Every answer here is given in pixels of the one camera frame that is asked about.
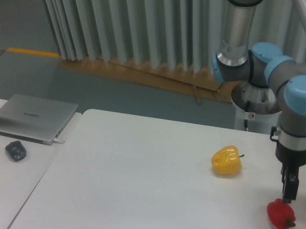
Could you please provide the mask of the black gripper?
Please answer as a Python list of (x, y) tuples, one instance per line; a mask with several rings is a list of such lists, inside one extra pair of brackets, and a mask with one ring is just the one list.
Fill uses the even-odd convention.
[(299, 167), (306, 164), (306, 137), (292, 136), (273, 126), (269, 138), (276, 143), (275, 155), (282, 163), (282, 202), (291, 204), (297, 198)]

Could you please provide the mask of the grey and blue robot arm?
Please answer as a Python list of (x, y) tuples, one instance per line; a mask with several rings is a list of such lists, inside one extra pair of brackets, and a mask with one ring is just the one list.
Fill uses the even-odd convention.
[[(247, 48), (255, 8), (263, 0), (230, 3), (224, 36), (212, 55), (217, 82), (247, 81), (271, 89), (281, 110), (280, 125), (271, 129), (276, 157), (282, 164), (282, 201), (296, 199), (298, 171), (306, 164), (306, 63), (281, 54), (274, 46)], [(292, 0), (306, 33), (306, 0)]]

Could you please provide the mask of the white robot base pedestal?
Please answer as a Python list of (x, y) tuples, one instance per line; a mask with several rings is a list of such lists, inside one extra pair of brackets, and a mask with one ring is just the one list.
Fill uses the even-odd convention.
[(258, 88), (247, 81), (235, 85), (231, 91), (235, 107), (234, 128), (247, 132), (269, 134), (276, 126), (281, 109), (270, 88)]

